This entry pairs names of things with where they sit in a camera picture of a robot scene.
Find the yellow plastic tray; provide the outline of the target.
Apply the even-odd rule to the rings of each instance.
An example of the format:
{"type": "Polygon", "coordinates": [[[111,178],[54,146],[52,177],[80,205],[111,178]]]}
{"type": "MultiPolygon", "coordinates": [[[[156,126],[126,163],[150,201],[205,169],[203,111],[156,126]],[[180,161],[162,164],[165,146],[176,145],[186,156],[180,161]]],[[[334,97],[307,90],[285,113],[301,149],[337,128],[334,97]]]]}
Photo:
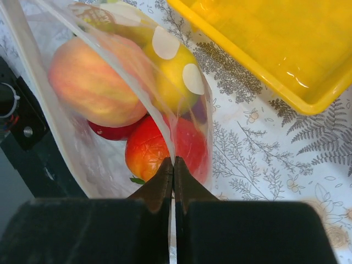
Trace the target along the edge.
{"type": "Polygon", "coordinates": [[[169,1],[296,111],[351,85],[351,1],[169,1]]]}

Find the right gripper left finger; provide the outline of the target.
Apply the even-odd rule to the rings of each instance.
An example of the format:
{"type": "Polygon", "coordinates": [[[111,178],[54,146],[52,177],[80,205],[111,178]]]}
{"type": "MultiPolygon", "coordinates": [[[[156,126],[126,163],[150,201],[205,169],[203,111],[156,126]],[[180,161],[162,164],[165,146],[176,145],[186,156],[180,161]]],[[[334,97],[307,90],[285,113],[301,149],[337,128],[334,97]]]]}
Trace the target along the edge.
{"type": "Polygon", "coordinates": [[[35,199],[1,238],[1,263],[168,263],[173,166],[126,199],[35,199]]]}

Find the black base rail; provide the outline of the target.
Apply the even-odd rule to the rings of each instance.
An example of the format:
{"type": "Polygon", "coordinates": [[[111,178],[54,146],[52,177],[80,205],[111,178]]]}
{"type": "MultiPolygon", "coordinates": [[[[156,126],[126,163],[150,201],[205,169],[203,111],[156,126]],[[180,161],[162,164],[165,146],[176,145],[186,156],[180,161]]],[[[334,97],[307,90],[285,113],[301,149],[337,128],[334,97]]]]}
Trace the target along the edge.
{"type": "Polygon", "coordinates": [[[38,100],[4,59],[1,149],[34,197],[86,197],[58,149],[38,100]]]}

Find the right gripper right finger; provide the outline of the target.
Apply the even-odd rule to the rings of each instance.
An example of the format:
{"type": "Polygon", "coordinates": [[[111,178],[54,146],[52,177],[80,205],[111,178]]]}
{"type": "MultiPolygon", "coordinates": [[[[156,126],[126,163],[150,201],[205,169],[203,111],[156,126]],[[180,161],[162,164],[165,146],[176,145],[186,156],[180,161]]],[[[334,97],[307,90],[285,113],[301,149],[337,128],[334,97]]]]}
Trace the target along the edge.
{"type": "Polygon", "coordinates": [[[178,263],[336,263],[312,206],[295,201],[221,201],[174,164],[178,263]]]}

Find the yellow green fake lemon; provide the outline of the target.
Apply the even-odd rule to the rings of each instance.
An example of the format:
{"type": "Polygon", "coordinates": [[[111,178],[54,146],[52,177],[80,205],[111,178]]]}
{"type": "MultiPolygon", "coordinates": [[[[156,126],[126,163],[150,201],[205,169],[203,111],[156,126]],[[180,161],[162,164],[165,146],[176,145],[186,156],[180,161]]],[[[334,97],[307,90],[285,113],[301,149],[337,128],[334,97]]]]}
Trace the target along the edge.
{"type": "Polygon", "coordinates": [[[161,101],[174,113],[188,112],[205,93],[199,65],[193,54],[182,44],[178,49],[167,48],[174,57],[163,59],[152,44],[145,46],[145,54],[157,65],[155,81],[161,101]]]}

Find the red fake apple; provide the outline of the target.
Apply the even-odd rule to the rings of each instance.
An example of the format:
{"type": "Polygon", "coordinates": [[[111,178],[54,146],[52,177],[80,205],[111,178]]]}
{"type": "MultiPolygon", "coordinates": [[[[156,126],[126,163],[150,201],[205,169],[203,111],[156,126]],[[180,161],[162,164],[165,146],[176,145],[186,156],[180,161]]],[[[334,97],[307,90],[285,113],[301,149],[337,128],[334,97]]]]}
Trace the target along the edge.
{"type": "Polygon", "coordinates": [[[128,137],[133,133],[133,131],[140,125],[140,123],[144,120],[144,118],[140,119],[136,123],[133,123],[128,126],[111,128],[107,126],[97,125],[91,121],[87,121],[89,127],[92,129],[94,133],[98,136],[113,141],[119,140],[127,140],[128,137]]]}

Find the fake peach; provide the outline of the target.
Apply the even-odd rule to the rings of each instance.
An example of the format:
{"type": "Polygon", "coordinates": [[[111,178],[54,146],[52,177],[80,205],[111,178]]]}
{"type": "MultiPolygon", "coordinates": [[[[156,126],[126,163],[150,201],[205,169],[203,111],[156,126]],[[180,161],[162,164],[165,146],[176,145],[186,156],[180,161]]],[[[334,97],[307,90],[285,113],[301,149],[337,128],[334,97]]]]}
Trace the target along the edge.
{"type": "Polygon", "coordinates": [[[67,106],[97,125],[125,127],[147,113],[120,75],[78,37],[55,51],[48,79],[67,106]]]}

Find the floral tablecloth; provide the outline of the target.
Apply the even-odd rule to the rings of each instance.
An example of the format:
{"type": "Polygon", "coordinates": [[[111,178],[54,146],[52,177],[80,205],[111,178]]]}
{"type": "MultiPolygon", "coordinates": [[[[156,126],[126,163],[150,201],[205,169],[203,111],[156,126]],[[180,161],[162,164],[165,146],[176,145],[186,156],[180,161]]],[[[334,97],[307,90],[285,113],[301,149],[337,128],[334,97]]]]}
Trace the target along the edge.
{"type": "Polygon", "coordinates": [[[222,200],[312,206],[339,263],[351,263],[351,90],[296,113],[165,1],[131,1],[191,49],[212,91],[213,176],[222,200]]]}

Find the purple fake eggplant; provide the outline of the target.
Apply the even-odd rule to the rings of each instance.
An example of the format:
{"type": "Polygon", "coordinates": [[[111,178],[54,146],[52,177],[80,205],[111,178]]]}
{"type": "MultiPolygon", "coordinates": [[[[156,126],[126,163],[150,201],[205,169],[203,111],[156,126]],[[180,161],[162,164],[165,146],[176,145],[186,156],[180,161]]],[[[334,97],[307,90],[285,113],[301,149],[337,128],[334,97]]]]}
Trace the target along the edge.
{"type": "Polygon", "coordinates": [[[198,101],[193,105],[191,110],[195,119],[199,123],[204,124],[207,122],[207,107],[204,103],[203,97],[199,97],[198,101]]]}

